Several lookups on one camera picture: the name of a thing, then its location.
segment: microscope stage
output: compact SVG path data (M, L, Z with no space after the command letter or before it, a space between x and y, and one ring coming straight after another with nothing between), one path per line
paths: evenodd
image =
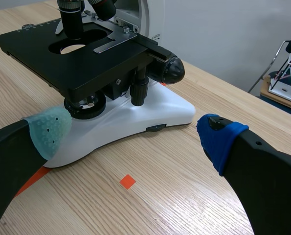
M111 42L107 36L112 31L89 23L83 25L83 38L72 41L64 32L55 34L58 23L59 19L2 34L0 47L71 102L78 102L119 75L153 61L146 53L148 48L134 40L98 54L93 50ZM86 46L60 54L61 49L71 45Z

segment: wooden table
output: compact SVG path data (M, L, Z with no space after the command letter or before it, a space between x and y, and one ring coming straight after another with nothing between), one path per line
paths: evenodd
M1 10L0 34L59 17L56 2ZM196 121L216 113L291 154L291 115L185 63L171 90L197 108L189 126L109 144L51 171L16 197L0 235L250 235L247 216L203 153ZM0 128L63 98L0 50ZM119 181L136 179L130 190Z

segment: microscope base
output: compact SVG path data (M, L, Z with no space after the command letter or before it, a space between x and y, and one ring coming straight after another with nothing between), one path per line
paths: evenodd
M130 97L122 96L107 100L105 111L96 118L72 119L70 133L45 167L70 164L99 147L137 133L160 130L165 125L190 124L194 115L195 107L191 103L161 84L153 83L141 107L132 105Z

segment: orange marker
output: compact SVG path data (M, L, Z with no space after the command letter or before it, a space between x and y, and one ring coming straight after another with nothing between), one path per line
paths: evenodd
M121 181L120 184L126 189L130 189L132 185L135 184L135 180L130 176L126 175Z

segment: coarse focus knob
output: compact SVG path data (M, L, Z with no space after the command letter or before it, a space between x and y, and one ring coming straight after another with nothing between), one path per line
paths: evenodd
M156 82L175 84L180 82L184 75L184 65L177 56L173 56L165 63L155 60L148 66L148 76Z
M142 106L147 96L149 78L145 77L142 80L134 79L130 87L131 103L134 106Z

